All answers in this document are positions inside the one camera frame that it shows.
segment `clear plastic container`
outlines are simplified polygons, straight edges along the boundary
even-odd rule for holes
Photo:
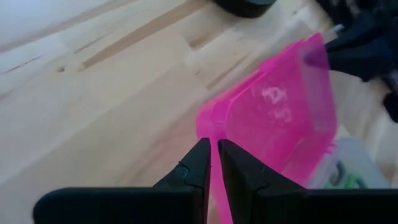
[[[364,146],[353,138],[336,141],[335,153],[318,167],[311,189],[386,189],[388,181],[370,159]]]

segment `black object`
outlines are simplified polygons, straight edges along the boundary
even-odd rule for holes
[[[336,164],[336,173],[329,178],[329,182],[332,186],[338,186],[346,175],[346,168],[343,162],[338,161]]]
[[[70,188],[43,196],[35,224],[204,224],[210,183],[210,142],[202,139],[153,187]]]
[[[364,82],[380,78],[391,90],[384,100],[390,117],[398,122],[398,1],[356,1],[361,12],[354,17],[339,17],[336,6],[330,9],[326,2],[317,0],[332,20],[344,24],[340,36],[327,43],[332,70],[359,77]]]
[[[276,0],[215,0],[219,6],[239,17],[257,18],[263,15]]]
[[[229,140],[219,150],[234,224],[398,222],[398,190],[307,190]]]
[[[397,190],[307,190],[228,140],[218,144],[234,224],[397,223]],[[210,142],[201,139],[152,188],[74,188],[42,197],[35,224],[204,224]]]

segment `plastic box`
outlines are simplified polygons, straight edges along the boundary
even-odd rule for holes
[[[197,135],[211,141],[211,189],[222,224],[232,224],[217,141],[229,139],[308,187],[330,154],[336,114],[320,34],[294,43],[247,79],[203,105]]]
[[[313,176],[313,189],[387,189],[389,183],[353,138],[336,141],[336,151],[324,158]]]

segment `pink plastic container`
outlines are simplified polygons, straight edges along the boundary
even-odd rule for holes
[[[336,114],[320,34],[294,43],[234,88],[203,105],[197,135],[211,141],[211,189],[222,224],[232,224],[217,141],[229,139],[307,187],[330,153]]]

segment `light wood surface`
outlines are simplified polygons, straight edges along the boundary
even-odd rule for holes
[[[199,105],[330,26],[312,0],[255,20],[204,0],[1,1],[0,223],[57,188],[154,184],[196,143]],[[386,90],[331,78],[341,123],[397,180]]]

